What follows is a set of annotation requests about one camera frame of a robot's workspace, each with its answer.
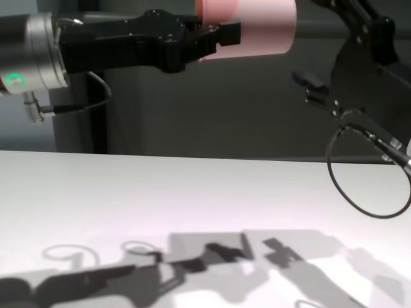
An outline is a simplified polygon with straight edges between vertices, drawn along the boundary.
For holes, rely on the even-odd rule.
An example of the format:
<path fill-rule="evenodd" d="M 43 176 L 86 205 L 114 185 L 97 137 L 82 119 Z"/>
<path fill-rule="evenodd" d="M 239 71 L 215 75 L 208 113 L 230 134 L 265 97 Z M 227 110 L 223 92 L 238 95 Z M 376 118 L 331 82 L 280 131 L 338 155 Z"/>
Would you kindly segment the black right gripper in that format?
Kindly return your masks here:
<path fill-rule="evenodd" d="M 312 3 L 336 13 L 355 32 L 336 58 L 331 89 L 310 73 L 292 73 L 292 80 L 304 89 L 304 101 L 331 116 L 340 116 L 340 106 L 360 110 L 399 142 L 410 141 L 410 66 L 396 53 L 394 21 L 369 1 Z"/>

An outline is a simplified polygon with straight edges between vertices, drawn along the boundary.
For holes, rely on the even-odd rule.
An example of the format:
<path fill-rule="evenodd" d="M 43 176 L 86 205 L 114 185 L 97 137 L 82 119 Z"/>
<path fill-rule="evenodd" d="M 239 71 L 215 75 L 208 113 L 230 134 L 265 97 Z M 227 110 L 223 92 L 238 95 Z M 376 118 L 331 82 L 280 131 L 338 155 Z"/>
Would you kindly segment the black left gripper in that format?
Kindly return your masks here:
<path fill-rule="evenodd" d="M 177 73 L 184 63 L 235 58 L 241 23 L 203 27 L 201 18 L 148 10 L 140 17 L 63 26 L 58 46 L 68 73 L 150 66 Z"/>

